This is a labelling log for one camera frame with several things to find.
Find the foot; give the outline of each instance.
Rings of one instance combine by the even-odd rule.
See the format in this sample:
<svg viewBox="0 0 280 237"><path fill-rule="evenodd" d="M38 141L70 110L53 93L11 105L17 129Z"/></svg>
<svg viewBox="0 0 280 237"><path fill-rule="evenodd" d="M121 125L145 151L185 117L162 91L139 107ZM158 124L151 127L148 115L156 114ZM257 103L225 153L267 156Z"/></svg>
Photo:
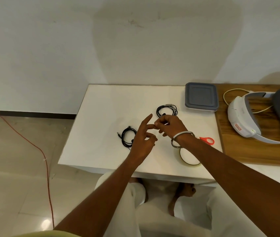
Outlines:
<svg viewBox="0 0 280 237"><path fill-rule="evenodd" d="M144 188L145 188L145 200L144 200L144 202L146 203L149 199L149 195L147 194L147 190L146 190L145 185L143 184L143 180L141 178L131 177L130 180L129 180L129 183L140 183L144 186Z"/></svg>
<svg viewBox="0 0 280 237"><path fill-rule="evenodd" d="M196 189L194 188L194 184L190 183L179 183L177 190L173 199L168 204L168 213L171 216L174 216L174 207L177 199L181 196L192 197L194 193L196 193Z"/></svg>

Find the scissors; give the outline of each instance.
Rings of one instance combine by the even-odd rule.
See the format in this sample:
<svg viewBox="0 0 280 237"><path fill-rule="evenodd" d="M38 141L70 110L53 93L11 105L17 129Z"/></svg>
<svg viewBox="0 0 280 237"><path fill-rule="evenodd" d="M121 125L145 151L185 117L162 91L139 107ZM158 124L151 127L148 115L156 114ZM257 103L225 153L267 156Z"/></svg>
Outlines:
<svg viewBox="0 0 280 237"><path fill-rule="evenodd" d="M212 139L211 137L199 137L199 139L201 139L203 142L207 143L208 145L214 144L214 139Z"/></svg>

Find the person's right hand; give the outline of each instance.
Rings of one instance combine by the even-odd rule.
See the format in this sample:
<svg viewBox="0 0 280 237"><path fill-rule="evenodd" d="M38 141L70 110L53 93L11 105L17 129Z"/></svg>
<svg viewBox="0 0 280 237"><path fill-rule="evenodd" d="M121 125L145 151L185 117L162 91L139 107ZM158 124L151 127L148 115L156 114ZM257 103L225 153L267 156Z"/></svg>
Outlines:
<svg viewBox="0 0 280 237"><path fill-rule="evenodd" d="M154 125L159 129L159 133L164 132L163 136L173 138L174 135L182 131L187 131L185 125L177 116L164 115L157 119Z"/></svg>

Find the hand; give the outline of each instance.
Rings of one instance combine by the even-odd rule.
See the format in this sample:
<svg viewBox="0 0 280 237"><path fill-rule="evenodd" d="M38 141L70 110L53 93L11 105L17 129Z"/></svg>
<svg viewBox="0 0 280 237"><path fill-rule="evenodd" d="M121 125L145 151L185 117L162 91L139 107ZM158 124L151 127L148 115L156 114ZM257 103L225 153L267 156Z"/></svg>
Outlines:
<svg viewBox="0 0 280 237"><path fill-rule="evenodd" d="M137 134L133 139L131 151L128 155L128 158L132 159L137 166L139 166L150 154L153 146L155 146L155 142L158 140L155 135L146 132L149 129L157 129L154 124L147 124L151 118L152 114L141 122Z"/></svg>
<svg viewBox="0 0 280 237"><path fill-rule="evenodd" d="M164 132L163 136L168 135L170 138L173 138L179 132L187 131L187 128L177 116L164 115L157 119L154 125L159 129L159 133Z"/></svg>

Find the red cable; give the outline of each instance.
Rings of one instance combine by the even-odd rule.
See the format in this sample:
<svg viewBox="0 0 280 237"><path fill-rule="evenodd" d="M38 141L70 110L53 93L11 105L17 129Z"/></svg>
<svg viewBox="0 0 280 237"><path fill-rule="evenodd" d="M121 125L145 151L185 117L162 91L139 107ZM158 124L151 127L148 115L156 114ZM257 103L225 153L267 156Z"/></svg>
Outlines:
<svg viewBox="0 0 280 237"><path fill-rule="evenodd" d="M19 134L22 138L24 138L27 142L29 142L30 144L32 144L34 147L36 147L38 150L41 151L41 153L43 154L43 157L45 158L45 162L46 162L46 169L47 169L47 184L48 184L48 197L49 197L49 203L50 203L50 208L51 208L51 216L52 216L52 226L54 228L54 218L53 218L53 209L52 209L52 203L51 203L51 197L50 197L50 186L49 186L49 171L48 171L48 164L47 164L47 159L45 154L43 153L43 151L36 146L35 144L31 143L28 139L26 139L22 134L20 134L18 131L16 131L7 121L6 119L4 119L3 116L0 115L0 118L3 119L3 121L6 122L6 124L9 125L9 127L11 127L13 129L13 131L15 131L17 134Z"/></svg>

